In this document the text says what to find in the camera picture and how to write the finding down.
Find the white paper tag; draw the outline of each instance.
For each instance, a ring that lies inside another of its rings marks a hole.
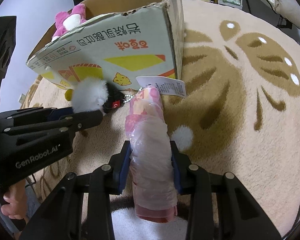
[[[141,76],[136,77],[141,87],[154,86],[161,95],[173,95],[186,98],[185,83],[181,80],[159,77],[159,76]]]

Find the clear plastic wrap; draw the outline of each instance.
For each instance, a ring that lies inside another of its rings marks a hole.
[[[169,222],[177,215],[170,139],[159,91],[149,86],[130,101],[126,134],[132,153],[130,170],[136,215],[153,222]]]

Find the plush keychain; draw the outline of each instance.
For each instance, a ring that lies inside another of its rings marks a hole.
[[[81,3],[74,6],[70,14],[68,12],[57,13],[57,30],[52,36],[52,41],[86,21],[86,6]]]
[[[123,105],[124,94],[105,80],[88,77],[65,93],[74,113],[100,110],[103,115]]]

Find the pink plush toy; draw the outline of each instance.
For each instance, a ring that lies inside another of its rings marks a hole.
[[[52,36],[52,41],[86,21],[86,6],[82,3],[74,6],[70,14],[68,12],[57,13],[57,30]]]

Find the red logo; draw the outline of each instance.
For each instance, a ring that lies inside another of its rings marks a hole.
[[[120,106],[120,100],[115,101],[115,102],[112,103],[112,108],[117,108],[119,106]]]

